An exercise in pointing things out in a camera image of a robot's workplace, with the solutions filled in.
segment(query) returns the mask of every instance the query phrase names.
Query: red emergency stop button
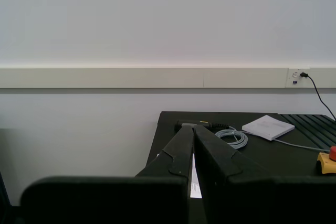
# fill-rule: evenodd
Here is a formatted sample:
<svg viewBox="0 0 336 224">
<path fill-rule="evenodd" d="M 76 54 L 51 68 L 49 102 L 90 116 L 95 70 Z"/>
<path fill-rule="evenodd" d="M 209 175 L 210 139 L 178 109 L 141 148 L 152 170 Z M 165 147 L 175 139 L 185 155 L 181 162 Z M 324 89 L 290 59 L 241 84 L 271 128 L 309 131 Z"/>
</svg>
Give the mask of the red emergency stop button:
<svg viewBox="0 0 336 224">
<path fill-rule="evenodd" d="M 330 148 L 329 158 L 336 162 L 336 146 Z"/>
</svg>

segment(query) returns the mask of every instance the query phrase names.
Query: black tabletop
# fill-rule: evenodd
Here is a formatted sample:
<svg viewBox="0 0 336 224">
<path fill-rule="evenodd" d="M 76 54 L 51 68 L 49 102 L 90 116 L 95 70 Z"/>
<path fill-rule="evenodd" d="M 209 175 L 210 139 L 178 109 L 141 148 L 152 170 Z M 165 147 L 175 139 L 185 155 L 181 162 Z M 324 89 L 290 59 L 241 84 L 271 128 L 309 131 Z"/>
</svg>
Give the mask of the black tabletop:
<svg viewBox="0 0 336 224">
<path fill-rule="evenodd" d="M 287 122 L 283 116 L 272 113 L 228 113 L 228 112 L 162 112 L 158 121 L 147 164 L 175 135 L 174 125 L 179 119 L 190 119 L 224 123 L 241 130 L 242 126 L 264 115 Z M 298 129 L 281 136 L 279 140 L 292 144 L 317 147 Z M 316 170 L 318 152 L 268 141 L 248 135 L 248 143 L 239 149 L 265 169 L 280 176 L 320 176 Z M 190 200 L 190 223 L 206 223 L 201 199 Z"/>
</svg>

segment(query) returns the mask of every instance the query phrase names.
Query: wall baseboard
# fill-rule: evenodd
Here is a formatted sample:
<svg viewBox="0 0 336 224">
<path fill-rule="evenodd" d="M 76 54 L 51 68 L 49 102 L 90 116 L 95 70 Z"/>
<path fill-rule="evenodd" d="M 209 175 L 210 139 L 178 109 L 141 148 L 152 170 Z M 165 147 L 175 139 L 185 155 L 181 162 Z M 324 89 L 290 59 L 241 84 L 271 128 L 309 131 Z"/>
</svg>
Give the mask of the wall baseboard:
<svg viewBox="0 0 336 224">
<path fill-rule="evenodd" d="M 313 88 L 289 68 L 3 68 L 0 88 Z M 336 88 L 336 68 L 306 70 Z"/>
</svg>

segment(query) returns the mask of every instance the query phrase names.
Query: black rubber mat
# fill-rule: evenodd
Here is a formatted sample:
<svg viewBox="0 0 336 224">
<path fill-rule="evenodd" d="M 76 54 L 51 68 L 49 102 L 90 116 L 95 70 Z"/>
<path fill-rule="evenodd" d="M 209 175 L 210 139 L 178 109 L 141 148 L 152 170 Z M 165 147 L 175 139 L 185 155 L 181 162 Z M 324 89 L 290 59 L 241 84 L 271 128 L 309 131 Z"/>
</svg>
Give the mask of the black rubber mat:
<svg viewBox="0 0 336 224">
<path fill-rule="evenodd" d="M 281 115 L 293 124 L 316 147 L 336 146 L 336 123 L 325 115 Z"/>
</svg>

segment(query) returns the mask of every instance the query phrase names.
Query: black power cable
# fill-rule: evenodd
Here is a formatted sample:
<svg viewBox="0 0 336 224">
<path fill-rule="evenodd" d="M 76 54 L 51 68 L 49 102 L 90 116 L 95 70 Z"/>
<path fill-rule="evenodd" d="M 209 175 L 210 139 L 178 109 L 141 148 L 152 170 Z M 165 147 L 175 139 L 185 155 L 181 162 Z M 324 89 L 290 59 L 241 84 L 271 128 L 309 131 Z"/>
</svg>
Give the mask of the black power cable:
<svg viewBox="0 0 336 224">
<path fill-rule="evenodd" d="M 307 73 L 304 73 L 304 72 L 302 72 L 302 73 L 300 74 L 300 76 L 301 76 L 301 77 L 306 77 L 306 78 L 308 77 L 308 78 L 312 81 L 312 83 L 313 83 L 313 85 L 314 85 L 314 87 L 315 87 L 316 93 L 317 93 L 317 95 L 318 95 L 319 98 L 320 98 L 320 101 L 321 101 L 322 104 L 329 110 L 330 114 L 334 117 L 334 119 L 335 119 L 335 121 L 336 121 L 336 117 L 335 117 L 334 114 L 331 112 L 330 108 L 328 108 L 328 106 L 322 101 L 322 99 L 321 99 L 321 97 L 320 97 L 320 94 L 319 94 L 319 91 L 317 90 L 317 87 L 316 87 L 315 82 L 313 81 L 313 79 L 312 79 Z"/>
</svg>

